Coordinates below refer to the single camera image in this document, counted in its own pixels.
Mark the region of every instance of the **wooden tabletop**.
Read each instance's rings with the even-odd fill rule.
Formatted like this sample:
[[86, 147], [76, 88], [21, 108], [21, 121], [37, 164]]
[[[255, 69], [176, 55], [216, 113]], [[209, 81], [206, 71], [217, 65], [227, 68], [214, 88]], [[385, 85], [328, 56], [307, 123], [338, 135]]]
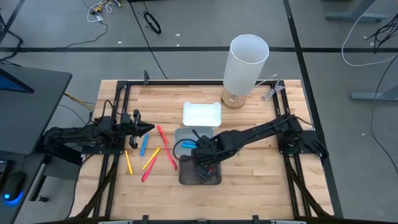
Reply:
[[[101, 82], [95, 116], [101, 115], [105, 100], [113, 101], [116, 83], [117, 80]], [[300, 80], [285, 80], [285, 85], [291, 113], [310, 121]], [[132, 86], [127, 112], [132, 114], [134, 109], [138, 109], [143, 121], [161, 124], [169, 140], [169, 148], [172, 148], [174, 131], [183, 127], [183, 104], [186, 101], [220, 102], [222, 90], [221, 85]], [[275, 119], [272, 100], [260, 99], [268, 90], [268, 86], [255, 88], [246, 104], [238, 110], [222, 106], [222, 124], [215, 134], [231, 129], [244, 130]], [[110, 113], [111, 107], [108, 106], [105, 114]], [[311, 128], [303, 123], [302, 126], [303, 129]], [[181, 185], [178, 172], [172, 169], [164, 150], [142, 183], [141, 177], [145, 172], [142, 166], [164, 143], [158, 130], [153, 129], [149, 132], [146, 154], [139, 157], [142, 140], [137, 141], [139, 148], [134, 150], [126, 142], [134, 175], [129, 175], [124, 154], [120, 157], [111, 219], [140, 220], [143, 215], [149, 215], [151, 220], [250, 220], [253, 215], [259, 215], [260, 219], [293, 218], [284, 162], [275, 136], [248, 144], [239, 154], [222, 162], [223, 180], [220, 185]], [[93, 156], [81, 168], [72, 216], [84, 207], [96, 190], [102, 157]], [[302, 154], [300, 158], [307, 188], [318, 203], [333, 214], [318, 156]], [[301, 196], [299, 190], [296, 191], [300, 214], [303, 215]], [[103, 198], [102, 214], [106, 197]]]

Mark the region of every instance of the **computer monitor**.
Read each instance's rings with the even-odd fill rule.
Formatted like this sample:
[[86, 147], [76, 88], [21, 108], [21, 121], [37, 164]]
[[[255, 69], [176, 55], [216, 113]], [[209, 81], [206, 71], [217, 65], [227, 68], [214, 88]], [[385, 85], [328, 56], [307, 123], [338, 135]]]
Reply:
[[33, 93], [35, 90], [0, 68], [0, 90]]

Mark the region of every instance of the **blue light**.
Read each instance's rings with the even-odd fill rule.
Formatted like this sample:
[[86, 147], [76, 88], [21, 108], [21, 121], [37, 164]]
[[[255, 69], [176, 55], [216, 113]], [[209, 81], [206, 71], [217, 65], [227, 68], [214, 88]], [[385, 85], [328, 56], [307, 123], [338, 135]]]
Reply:
[[24, 194], [24, 192], [21, 191], [20, 194], [18, 195], [18, 197], [15, 198], [14, 200], [12, 200], [12, 201], [4, 200], [4, 202], [5, 202], [7, 205], [17, 205], [17, 204], [19, 203], [19, 201], [21, 201], [23, 194]]

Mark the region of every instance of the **yellow marker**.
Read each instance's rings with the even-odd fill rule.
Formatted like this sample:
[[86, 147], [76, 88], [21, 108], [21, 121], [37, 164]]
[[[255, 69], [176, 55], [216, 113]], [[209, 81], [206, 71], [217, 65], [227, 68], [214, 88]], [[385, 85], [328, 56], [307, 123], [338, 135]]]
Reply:
[[149, 163], [154, 159], [154, 157], [157, 155], [157, 153], [161, 150], [162, 148], [157, 148], [155, 153], [150, 157], [150, 159], [148, 160], [148, 162], [142, 167], [142, 169], [145, 169]]
[[132, 173], [130, 158], [129, 158], [129, 154], [127, 153], [127, 150], [124, 150], [124, 153], [126, 154], [126, 160], [127, 160], [127, 165], [129, 166], [130, 175], [134, 175], [134, 174]]

